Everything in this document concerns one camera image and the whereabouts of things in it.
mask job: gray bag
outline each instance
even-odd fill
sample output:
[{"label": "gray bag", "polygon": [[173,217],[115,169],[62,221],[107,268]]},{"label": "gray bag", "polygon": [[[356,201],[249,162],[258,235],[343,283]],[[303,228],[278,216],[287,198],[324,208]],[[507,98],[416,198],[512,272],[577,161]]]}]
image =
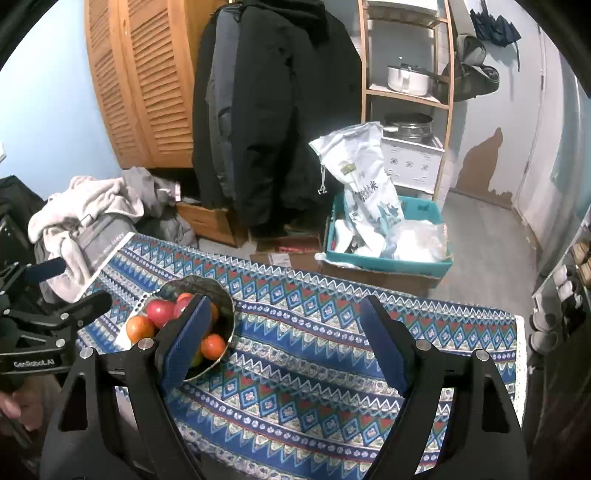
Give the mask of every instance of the gray bag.
[{"label": "gray bag", "polygon": [[[496,68],[484,65],[486,48],[478,38],[463,0],[450,0],[453,23],[456,31],[454,56],[453,101],[462,102],[478,95],[487,95],[499,89],[499,72]],[[450,75],[449,65],[443,76]],[[433,96],[441,103],[449,101],[449,85],[434,82]]]}]

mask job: wooden drawer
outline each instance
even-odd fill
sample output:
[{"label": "wooden drawer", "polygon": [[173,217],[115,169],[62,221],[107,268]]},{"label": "wooden drawer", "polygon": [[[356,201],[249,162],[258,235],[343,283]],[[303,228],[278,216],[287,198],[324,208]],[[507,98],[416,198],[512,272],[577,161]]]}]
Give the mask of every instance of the wooden drawer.
[{"label": "wooden drawer", "polygon": [[248,240],[248,230],[238,223],[232,210],[209,210],[179,202],[177,212],[191,224],[197,236],[238,248]]}]

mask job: wall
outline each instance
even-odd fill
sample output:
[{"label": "wall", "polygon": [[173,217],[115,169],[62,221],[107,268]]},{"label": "wall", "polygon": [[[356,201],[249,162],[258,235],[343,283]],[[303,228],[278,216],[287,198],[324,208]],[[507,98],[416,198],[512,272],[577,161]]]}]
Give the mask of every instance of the wall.
[{"label": "wall", "polygon": [[[340,19],[353,35],[358,33],[357,0],[325,0],[327,9]],[[479,0],[465,0],[468,11],[480,11]],[[475,147],[495,136],[500,128],[502,144],[498,149],[496,165],[488,164],[490,181],[484,185],[486,196],[501,196],[508,205],[516,200],[516,193],[525,171],[533,145],[535,126],[540,106],[541,44],[537,24],[514,0],[488,0],[489,11],[494,16],[503,15],[513,22],[522,35],[519,41],[521,71],[517,71],[517,52],[513,45],[506,48],[486,43],[488,56],[485,64],[499,71],[501,83],[493,94],[480,96],[454,104],[453,128],[448,161],[454,161],[452,186],[457,182],[463,162]],[[440,45],[447,41],[447,34],[439,36]],[[386,84],[387,65],[406,63],[432,69],[433,41],[427,29],[390,22],[374,22],[372,32],[373,56],[371,82]],[[440,71],[446,65],[445,51],[440,50]],[[389,99],[374,100],[372,116],[381,120],[384,112],[392,109],[417,109],[408,102]],[[435,109],[436,123],[445,125],[445,114]],[[439,128],[439,136],[444,129]],[[485,161],[476,151],[476,161]]]},{"label": "wall", "polygon": [[0,141],[0,176],[43,198],[76,175],[119,175],[90,78],[82,0],[59,0],[0,70]]}]

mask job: teal box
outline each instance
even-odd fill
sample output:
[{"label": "teal box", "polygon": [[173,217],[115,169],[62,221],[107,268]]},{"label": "teal box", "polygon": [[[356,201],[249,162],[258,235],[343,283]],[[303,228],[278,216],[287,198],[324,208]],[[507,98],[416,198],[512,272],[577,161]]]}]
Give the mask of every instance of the teal box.
[{"label": "teal box", "polygon": [[[412,197],[399,197],[402,204],[402,211],[407,220],[429,220],[434,225],[443,223],[441,212],[437,204],[429,200],[422,200]],[[326,258],[331,262],[346,262],[365,270],[400,273],[406,275],[421,275],[423,277],[443,278],[453,265],[452,252],[447,244],[449,259],[437,263],[405,262],[401,260],[389,260],[387,258],[370,258],[353,254],[338,254],[332,249],[335,244],[335,220],[345,213],[343,195],[335,197],[333,204],[332,218],[328,231],[328,242],[326,244]]]}]

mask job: metal bowl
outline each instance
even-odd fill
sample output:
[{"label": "metal bowl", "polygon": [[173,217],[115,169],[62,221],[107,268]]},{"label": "metal bowl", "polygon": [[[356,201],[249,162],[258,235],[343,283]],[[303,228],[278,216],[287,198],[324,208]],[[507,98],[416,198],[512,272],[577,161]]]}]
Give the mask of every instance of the metal bowl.
[{"label": "metal bowl", "polygon": [[185,382],[189,382],[204,373],[209,372],[222,360],[228,350],[228,345],[234,336],[234,330],[236,328],[234,300],[232,300],[230,294],[212,278],[188,275],[187,277],[179,278],[178,280],[166,282],[158,290],[153,291],[151,294],[145,294],[136,304],[133,315],[146,315],[145,308],[151,300],[162,299],[176,301],[177,297],[184,292],[205,295],[217,306],[220,315],[218,321],[213,326],[212,333],[217,333],[226,341],[226,349],[219,359],[211,361],[204,358],[201,364],[188,371],[185,376]]}]

